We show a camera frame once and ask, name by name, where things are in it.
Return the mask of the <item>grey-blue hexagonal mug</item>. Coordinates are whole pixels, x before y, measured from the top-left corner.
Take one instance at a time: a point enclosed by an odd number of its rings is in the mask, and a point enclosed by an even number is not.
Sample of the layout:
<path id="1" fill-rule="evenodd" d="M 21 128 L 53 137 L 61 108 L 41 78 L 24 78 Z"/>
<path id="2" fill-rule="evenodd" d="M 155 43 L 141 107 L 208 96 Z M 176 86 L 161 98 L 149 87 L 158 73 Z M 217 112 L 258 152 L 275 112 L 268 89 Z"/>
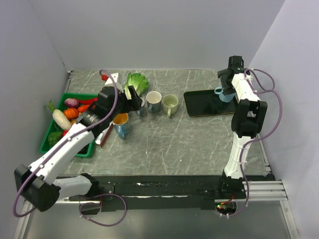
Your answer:
<path id="1" fill-rule="evenodd" d="M 151 91 L 146 95 L 149 113 L 158 113 L 161 110 L 162 95 L 157 91 Z"/>

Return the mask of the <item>blue butterfly mug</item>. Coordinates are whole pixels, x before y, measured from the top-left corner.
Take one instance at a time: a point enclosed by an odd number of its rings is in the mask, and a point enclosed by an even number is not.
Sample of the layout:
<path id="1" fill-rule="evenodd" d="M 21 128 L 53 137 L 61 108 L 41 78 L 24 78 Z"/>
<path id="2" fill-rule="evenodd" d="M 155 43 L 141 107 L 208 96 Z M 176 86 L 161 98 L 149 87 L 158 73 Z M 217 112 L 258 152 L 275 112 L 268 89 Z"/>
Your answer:
<path id="1" fill-rule="evenodd" d="M 120 139 L 126 139 L 131 131 L 128 113 L 118 114 L 113 119 L 114 129 Z"/>

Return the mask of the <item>pale blue mug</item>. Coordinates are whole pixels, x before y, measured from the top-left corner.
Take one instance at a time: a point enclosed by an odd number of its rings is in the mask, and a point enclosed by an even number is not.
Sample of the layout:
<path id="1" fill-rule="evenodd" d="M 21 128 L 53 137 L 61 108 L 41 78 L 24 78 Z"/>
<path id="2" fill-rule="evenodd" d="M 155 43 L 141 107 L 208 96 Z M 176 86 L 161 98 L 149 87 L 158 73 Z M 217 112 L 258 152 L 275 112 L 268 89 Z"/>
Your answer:
<path id="1" fill-rule="evenodd" d="M 215 88 L 214 93 L 217 94 L 219 96 L 219 99 L 225 103 L 230 103 L 233 100 L 233 98 L 235 97 L 234 93 L 229 94 L 229 95 L 225 95 L 221 86 Z"/>

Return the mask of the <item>green ceramic mug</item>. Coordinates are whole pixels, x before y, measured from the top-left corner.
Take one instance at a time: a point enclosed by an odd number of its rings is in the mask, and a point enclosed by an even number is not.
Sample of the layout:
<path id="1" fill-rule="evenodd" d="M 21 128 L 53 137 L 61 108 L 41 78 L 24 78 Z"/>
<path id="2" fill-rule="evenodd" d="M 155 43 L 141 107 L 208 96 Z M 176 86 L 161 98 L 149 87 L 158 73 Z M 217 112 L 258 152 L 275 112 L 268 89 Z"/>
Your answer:
<path id="1" fill-rule="evenodd" d="M 178 108 L 179 100 L 175 95 L 166 95 L 162 100 L 162 109 L 163 112 L 168 116 L 171 117 L 173 114 L 176 113 Z"/>

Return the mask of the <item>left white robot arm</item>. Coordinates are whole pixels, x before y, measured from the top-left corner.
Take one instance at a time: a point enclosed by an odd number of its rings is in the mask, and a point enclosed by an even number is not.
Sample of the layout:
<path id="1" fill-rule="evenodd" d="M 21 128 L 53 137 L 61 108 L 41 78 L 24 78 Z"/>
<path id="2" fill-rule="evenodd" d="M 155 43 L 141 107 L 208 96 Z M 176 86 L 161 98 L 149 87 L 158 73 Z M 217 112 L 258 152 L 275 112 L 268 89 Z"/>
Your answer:
<path id="1" fill-rule="evenodd" d="M 17 194 L 41 212 L 57 200 L 82 195 L 93 200 L 99 193 L 99 182 L 83 173 L 77 177 L 57 179 L 61 169 L 86 145 L 91 143 L 118 114 L 138 111 L 142 100 L 133 86 L 128 86 L 131 99 L 117 87 L 104 87 L 98 99 L 85 111 L 68 133 L 44 156 L 29 166 L 19 165 L 14 171 Z"/>

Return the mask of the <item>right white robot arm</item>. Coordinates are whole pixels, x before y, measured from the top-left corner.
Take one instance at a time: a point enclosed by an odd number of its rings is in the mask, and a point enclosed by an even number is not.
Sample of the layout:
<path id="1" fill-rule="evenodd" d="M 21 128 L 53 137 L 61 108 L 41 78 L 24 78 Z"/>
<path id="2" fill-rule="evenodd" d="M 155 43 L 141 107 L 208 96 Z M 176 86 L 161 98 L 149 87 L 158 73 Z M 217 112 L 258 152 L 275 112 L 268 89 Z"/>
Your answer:
<path id="1" fill-rule="evenodd" d="M 248 151 L 262 129 L 268 107 L 252 89 L 251 77 L 244 71 L 242 57 L 234 55 L 229 57 L 228 67 L 217 73 L 222 87 L 220 100 L 226 102 L 230 95 L 238 98 L 238 106 L 231 121 L 232 149 L 217 187 L 219 195 L 225 199 L 243 190 Z"/>

